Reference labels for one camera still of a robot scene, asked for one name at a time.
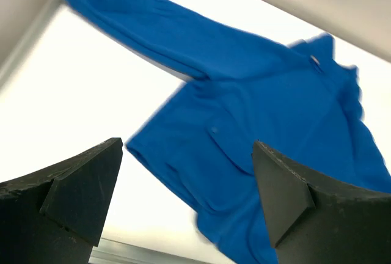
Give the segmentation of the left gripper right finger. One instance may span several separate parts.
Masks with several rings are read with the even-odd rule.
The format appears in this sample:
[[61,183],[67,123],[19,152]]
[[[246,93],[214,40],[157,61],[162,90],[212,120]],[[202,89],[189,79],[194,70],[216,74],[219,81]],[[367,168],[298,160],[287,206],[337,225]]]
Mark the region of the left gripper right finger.
[[252,152],[279,263],[389,263],[390,195],[324,175],[262,142]]

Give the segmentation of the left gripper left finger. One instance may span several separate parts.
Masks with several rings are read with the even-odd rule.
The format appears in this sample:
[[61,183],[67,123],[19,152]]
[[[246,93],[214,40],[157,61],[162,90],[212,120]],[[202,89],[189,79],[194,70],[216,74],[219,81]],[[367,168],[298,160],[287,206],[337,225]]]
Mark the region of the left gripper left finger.
[[123,142],[1,183],[1,263],[88,263],[117,182]]

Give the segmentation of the blue zip jacket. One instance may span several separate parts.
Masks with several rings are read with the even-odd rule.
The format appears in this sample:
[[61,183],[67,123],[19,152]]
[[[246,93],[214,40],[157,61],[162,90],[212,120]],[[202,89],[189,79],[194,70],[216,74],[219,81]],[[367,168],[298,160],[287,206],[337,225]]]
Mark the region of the blue zip jacket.
[[284,46],[169,0],[66,0],[127,47],[190,77],[127,150],[197,214],[236,263],[276,263],[251,160],[262,141],[352,185],[390,191],[362,122],[356,68],[324,34]]

